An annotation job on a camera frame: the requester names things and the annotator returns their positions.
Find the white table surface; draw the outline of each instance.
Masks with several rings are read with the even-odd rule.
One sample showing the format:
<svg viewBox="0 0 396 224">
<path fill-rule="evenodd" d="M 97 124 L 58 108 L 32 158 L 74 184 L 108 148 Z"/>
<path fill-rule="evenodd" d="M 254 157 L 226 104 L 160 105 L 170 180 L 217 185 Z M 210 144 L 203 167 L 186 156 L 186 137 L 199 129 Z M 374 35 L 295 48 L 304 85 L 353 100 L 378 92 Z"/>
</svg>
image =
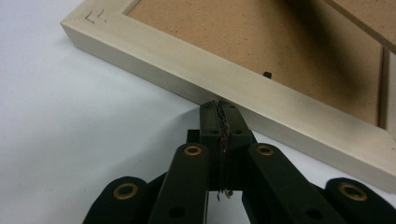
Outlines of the white table surface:
<svg viewBox="0 0 396 224">
<path fill-rule="evenodd" d="M 81 223 L 112 180 L 164 173 L 198 105 L 76 49 L 59 22 L 81 0 L 0 2 L 0 223 Z M 255 133 L 324 187 L 349 177 Z M 396 196 L 372 187 L 396 206 Z M 248 223 L 211 193 L 207 223 Z"/>
</svg>

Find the wooden picture frame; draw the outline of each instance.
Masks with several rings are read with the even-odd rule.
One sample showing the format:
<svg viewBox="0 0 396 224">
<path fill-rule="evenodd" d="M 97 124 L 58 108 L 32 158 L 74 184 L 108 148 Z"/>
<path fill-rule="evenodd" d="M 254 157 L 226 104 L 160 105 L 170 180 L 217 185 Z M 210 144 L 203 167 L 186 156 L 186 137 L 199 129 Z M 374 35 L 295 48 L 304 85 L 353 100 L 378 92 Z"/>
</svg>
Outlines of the wooden picture frame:
<svg viewBox="0 0 396 224">
<path fill-rule="evenodd" d="M 86 0 L 61 24 L 76 47 L 197 104 L 239 105 L 251 129 L 396 192 L 396 143 L 386 130 L 127 17 L 137 3 Z"/>
</svg>

